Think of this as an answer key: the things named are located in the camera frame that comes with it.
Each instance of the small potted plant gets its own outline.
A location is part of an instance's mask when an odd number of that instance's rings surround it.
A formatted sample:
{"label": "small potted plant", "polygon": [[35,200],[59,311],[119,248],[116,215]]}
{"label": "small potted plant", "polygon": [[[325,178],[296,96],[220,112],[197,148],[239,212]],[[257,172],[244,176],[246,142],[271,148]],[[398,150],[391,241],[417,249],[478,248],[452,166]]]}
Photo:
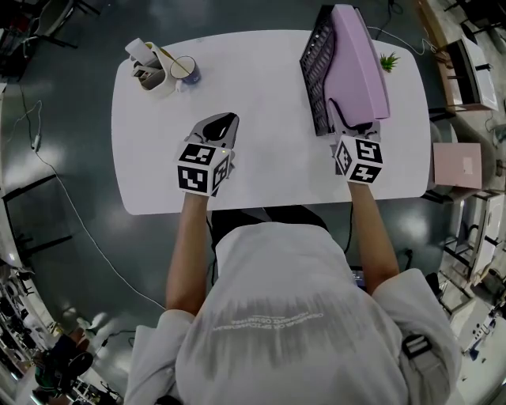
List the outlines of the small potted plant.
{"label": "small potted plant", "polygon": [[392,52],[390,56],[381,54],[381,56],[379,57],[379,63],[381,63],[381,67],[385,72],[390,73],[392,69],[394,69],[397,66],[397,61],[399,59],[400,58],[397,58],[395,56],[395,52]]}

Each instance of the mug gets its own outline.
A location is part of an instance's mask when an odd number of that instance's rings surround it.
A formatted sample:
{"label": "mug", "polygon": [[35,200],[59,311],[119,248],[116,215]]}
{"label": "mug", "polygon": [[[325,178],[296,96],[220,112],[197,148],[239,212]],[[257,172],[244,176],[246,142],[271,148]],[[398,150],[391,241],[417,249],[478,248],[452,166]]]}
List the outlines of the mug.
{"label": "mug", "polygon": [[180,91],[181,82],[185,85],[194,85],[200,80],[200,69],[192,57],[181,56],[172,63],[171,75],[177,79],[176,88]]}

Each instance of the desk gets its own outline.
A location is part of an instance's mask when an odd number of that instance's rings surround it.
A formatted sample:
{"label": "desk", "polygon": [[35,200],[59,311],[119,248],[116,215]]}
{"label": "desk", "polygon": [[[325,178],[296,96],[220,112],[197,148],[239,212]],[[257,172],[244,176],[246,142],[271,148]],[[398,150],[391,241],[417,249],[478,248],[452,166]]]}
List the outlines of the desk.
{"label": "desk", "polygon": [[[131,214],[180,212],[176,147],[199,120],[219,112],[240,117],[236,169],[210,200],[210,210],[350,201],[335,175],[331,137],[316,137],[299,58],[309,31],[254,31],[209,36],[165,47],[191,55],[202,80],[185,93],[152,100],[119,65],[111,112],[116,177]],[[374,41],[400,60],[385,73],[391,117],[381,123],[385,165],[377,199],[423,195],[429,178],[430,130],[425,91],[413,56]]]}

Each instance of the gray floor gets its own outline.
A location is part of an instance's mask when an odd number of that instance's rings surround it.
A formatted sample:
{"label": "gray floor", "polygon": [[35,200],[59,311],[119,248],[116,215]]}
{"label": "gray floor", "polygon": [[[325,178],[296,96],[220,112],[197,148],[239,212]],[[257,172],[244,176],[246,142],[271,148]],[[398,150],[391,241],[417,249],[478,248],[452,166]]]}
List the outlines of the gray floor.
{"label": "gray floor", "polygon": [[[425,31],[413,2],[398,2],[404,14],[394,15],[386,30],[419,49]],[[37,49],[21,85],[28,108],[38,99],[43,101],[40,156],[61,175],[98,245],[117,270],[144,294],[163,302],[178,215],[131,216],[123,208],[112,160],[110,128],[115,73],[127,57],[124,46],[136,37],[163,45],[223,32],[311,29],[321,3],[326,2],[94,2],[102,10],[100,17],[77,11],[59,34],[60,39],[78,43],[77,50],[52,44],[41,44]],[[368,25],[381,26],[387,19],[386,0],[352,3],[361,8]],[[386,36],[380,39],[401,45]],[[415,58],[429,107],[443,106],[443,90],[432,56]],[[23,113],[19,87],[8,86],[2,112],[2,171],[7,191],[50,174],[29,148],[26,121],[18,125],[12,141],[6,143],[14,120]],[[30,116],[35,136],[38,119],[36,113]],[[411,248],[415,267],[425,273],[436,271],[442,256],[439,244],[447,234],[451,208],[424,199],[381,201],[379,207],[399,257]],[[350,205],[325,204],[312,209],[323,217],[336,242],[344,247]],[[107,331],[137,324],[153,326],[157,322],[161,310],[129,290],[112,272],[80,227],[55,180],[13,200],[9,210],[16,233],[33,237],[33,244],[67,234],[74,237],[31,260],[37,287],[55,319],[71,327],[72,316],[66,317],[70,312],[89,320],[100,315],[100,325],[107,325]],[[355,237],[348,257],[350,264],[360,264]],[[126,337],[118,337],[96,363],[99,373],[121,392],[126,385],[129,356]]]}

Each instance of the person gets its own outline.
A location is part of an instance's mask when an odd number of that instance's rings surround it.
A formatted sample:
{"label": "person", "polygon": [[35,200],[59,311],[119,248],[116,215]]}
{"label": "person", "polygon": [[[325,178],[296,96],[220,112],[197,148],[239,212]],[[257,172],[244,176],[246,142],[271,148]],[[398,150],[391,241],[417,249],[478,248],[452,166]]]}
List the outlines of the person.
{"label": "person", "polygon": [[[32,362],[39,387],[33,395],[43,403],[61,403],[64,399],[57,397],[69,392],[77,376],[91,366],[93,356],[87,352],[88,348],[89,340],[84,329],[77,327],[68,335],[61,335],[50,350],[35,352]],[[77,360],[77,366],[70,367],[74,360]]]}
{"label": "person", "polygon": [[399,274],[367,185],[349,184],[365,291],[302,206],[212,213],[186,194],[157,328],[136,335],[125,404],[443,404],[460,351],[422,273]]}

